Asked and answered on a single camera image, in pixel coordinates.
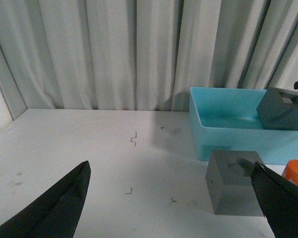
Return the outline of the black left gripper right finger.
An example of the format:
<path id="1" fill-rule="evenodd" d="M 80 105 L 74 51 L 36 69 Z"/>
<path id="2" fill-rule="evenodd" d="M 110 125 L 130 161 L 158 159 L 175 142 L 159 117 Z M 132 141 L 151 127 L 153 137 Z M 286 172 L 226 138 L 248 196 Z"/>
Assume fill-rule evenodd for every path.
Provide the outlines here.
<path id="1" fill-rule="evenodd" d="M 252 166 L 251 183 L 276 238 L 298 238 L 298 186 L 262 163 Z"/>

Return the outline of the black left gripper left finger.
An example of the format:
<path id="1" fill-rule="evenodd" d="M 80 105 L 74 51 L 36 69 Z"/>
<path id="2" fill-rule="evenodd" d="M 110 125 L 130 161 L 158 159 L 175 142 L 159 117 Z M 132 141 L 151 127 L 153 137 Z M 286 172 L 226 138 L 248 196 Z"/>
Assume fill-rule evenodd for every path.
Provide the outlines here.
<path id="1" fill-rule="evenodd" d="M 89 162 L 80 163 L 0 225 L 0 238 L 72 238 L 84 207 L 90 175 Z"/>

